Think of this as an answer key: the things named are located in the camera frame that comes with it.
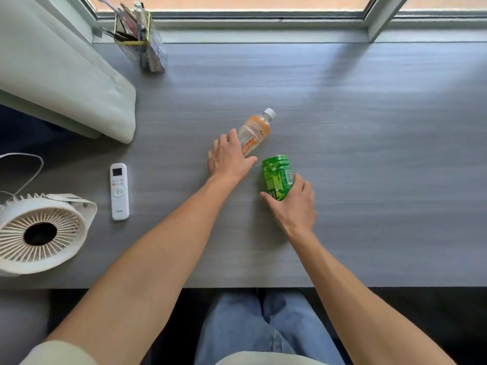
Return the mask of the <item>orange label drink bottle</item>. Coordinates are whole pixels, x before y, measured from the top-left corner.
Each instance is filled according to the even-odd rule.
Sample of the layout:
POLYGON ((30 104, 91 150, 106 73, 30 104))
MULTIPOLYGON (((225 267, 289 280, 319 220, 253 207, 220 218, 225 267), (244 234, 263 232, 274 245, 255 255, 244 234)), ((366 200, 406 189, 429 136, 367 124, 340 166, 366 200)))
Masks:
POLYGON ((253 115, 237 131, 242 155, 246 158, 270 134, 270 123, 275 119, 274 110, 267 108, 260 115, 253 115))

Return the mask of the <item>white desk fan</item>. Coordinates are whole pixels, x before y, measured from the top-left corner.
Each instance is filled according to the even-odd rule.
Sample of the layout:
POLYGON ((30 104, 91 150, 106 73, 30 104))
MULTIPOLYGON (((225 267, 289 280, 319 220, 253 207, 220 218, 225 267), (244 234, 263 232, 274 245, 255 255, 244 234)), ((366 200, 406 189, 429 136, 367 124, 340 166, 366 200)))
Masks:
POLYGON ((73 194, 27 194, 0 204, 0 277, 51 270, 84 244, 97 205, 73 194))

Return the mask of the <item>green plastic canister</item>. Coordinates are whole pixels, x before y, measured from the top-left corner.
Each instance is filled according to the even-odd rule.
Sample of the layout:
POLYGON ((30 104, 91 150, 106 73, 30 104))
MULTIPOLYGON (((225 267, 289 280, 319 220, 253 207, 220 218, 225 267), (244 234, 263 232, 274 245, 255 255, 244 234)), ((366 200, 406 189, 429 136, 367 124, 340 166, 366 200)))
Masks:
POLYGON ((262 161, 267 192, 277 201, 283 201, 294 184, 294 176, 287 155, 277 155, 262 161))

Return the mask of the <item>bunch of pens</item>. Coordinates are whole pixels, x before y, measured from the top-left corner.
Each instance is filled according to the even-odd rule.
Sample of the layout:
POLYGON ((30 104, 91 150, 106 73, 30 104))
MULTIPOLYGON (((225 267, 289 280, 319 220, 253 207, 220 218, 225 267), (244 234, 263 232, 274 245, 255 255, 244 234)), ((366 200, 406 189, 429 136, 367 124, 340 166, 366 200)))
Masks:
POLYGON ((107 5, 115 14, 113 31, 99 28, 104 34, 111 36, 116 42, 126 44, 142 44, 148 41, 149 21, 146 10, 141 3, 135 3, 132 11, 123 3, 115 7, 108 0, 97 1, 107 5))

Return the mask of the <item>person's left forearm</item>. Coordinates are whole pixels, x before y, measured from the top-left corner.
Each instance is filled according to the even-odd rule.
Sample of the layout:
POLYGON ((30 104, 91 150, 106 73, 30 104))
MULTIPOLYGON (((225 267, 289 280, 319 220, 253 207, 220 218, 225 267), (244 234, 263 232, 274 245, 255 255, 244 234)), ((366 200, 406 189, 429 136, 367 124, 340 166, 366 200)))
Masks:
POLYGON ((233 190, 207 181, 110 266, 48 341, 74 344, 98 365, 139 365, 167 324, 233 190))

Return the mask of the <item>person's left hand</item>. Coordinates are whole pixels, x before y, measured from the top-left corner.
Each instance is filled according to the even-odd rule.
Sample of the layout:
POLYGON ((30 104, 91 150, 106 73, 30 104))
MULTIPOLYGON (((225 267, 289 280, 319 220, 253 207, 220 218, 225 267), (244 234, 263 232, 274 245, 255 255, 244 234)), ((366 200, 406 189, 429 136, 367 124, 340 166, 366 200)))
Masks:
POLYGON ((228 132, 228 140, 229 146, 225 150, 219 150, 219 139, 213 142, 211 150, 214 165, 208 166, 210 175, 208 182, 234 189, 249 172, 244 172, 242 169, 244 156, 235 128, 228 132))

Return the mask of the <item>white window frame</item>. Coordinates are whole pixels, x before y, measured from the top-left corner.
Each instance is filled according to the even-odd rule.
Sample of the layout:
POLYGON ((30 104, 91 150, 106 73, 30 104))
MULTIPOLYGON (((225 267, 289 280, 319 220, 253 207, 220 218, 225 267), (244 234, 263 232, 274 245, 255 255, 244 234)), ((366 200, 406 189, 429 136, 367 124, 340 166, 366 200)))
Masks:
MULTIPOLYGON (((69 0, 107 43, 122 4, 69 0)), ((487 0, 137 0, 166 44, 487 43, 487 0)))

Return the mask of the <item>cream shirt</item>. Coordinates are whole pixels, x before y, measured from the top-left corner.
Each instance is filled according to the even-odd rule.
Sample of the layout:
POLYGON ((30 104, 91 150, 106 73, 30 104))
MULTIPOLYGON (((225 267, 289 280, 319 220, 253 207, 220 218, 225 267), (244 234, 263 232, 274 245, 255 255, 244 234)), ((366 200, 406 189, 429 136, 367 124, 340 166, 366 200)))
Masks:
MULTIPOLYGON (((48 341, 35 346, 19 365, 98 365, 74 344, 48 341)), ((216 365, 328 365, 304 356, 275 352, 241 351, 226 356, 216 365)))

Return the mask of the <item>white remote control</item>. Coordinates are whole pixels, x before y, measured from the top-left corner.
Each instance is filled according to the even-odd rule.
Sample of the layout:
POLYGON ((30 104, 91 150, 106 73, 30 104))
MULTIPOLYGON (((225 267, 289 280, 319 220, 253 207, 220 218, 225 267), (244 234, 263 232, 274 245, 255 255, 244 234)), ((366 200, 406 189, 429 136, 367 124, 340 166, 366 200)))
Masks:
POLYGON ((123 163, 114 163, 110 166, 109 173, 112 219, 127 220, 130 216, 127 167, 123 163))

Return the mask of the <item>clear yellow-rimmed pen holder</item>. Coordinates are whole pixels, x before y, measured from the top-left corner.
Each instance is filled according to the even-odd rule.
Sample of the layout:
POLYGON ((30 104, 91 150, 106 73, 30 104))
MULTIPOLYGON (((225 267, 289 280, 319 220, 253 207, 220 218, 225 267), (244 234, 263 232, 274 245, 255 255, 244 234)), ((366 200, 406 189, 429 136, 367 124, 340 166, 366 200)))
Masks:
POLYGON ((122 41, 117 39, 117 37, 122 37, 123 34, 122 21, 119 17, 115 19, 115 28, 113 30, 115 37, 113 41, 142 72, 163 74, 166 72, 167 55, 163 47, 162 39, 154 27, 155 23, 149 11, 146 11, 146 17, 148 19, 148 25, 144 30, 144 41, 122 41))

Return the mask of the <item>person's right hand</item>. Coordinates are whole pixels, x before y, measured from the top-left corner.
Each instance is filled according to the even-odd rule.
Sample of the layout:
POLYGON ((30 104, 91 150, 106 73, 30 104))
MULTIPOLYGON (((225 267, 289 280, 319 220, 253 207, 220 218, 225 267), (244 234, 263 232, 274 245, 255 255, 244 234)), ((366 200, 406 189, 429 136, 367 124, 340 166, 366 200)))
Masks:
POLYGON ((311 233, 315 220, 315 194, 313 186, 299 174, 277 212, 272 212, 277 223, 291 240, 297 235, 311 233))

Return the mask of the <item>person's right forearm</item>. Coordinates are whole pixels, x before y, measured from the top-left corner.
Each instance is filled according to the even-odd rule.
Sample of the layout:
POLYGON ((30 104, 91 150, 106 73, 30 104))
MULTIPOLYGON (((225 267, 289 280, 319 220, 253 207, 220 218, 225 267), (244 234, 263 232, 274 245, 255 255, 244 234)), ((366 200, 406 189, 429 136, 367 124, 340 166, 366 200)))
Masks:
POLYGON ((285 231, 354 365, 457 365, 334 258, 311 229, 285 231))

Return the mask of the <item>blue jeans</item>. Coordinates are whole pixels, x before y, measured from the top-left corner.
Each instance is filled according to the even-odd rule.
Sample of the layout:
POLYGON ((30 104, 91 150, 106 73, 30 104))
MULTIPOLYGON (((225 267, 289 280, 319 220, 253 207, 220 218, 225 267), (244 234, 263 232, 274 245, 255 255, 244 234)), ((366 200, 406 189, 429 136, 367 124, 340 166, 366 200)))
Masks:
POLYGON ((204 320, 194 365, 345 365, 332 336, 298 290, 229 290, 204 320))

